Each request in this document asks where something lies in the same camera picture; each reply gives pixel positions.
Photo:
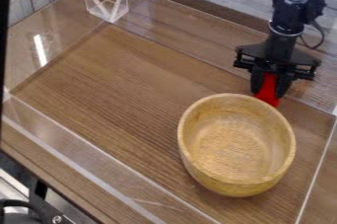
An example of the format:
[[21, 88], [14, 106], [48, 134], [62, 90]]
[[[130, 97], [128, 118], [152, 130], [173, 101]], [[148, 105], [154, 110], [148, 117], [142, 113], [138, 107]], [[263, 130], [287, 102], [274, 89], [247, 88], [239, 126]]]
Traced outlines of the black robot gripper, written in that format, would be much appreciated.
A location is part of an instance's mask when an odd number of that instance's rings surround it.
[[303, 32], [303, 23], [286, 25], [281, 22], [269, 22], [269, 31], [265, 41], [235, 47], [233, 66], [245, 69], [251, 74], [253, 94], [261, 91], [265, 73], [274, 74], [277, 76], [275, 95], [281, 98], [291, 81], [313, 80], [321, 62], [294, 47]]

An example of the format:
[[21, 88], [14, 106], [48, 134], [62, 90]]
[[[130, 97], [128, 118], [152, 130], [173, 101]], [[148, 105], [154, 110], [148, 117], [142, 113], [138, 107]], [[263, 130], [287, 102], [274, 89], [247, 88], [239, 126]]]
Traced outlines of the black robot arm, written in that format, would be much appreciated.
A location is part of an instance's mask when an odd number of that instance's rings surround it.
[[235, 48], [233, 66], [249, 71], [251, 93], [265, 102], [275, 103], [297, 79], [311, 81], [314, 78], [321, 61], [294, 45], [302, 39], [306, 25], [323, 34], [315, 19], [325, 6], [325, 0], [273, 0], [266, 40]]

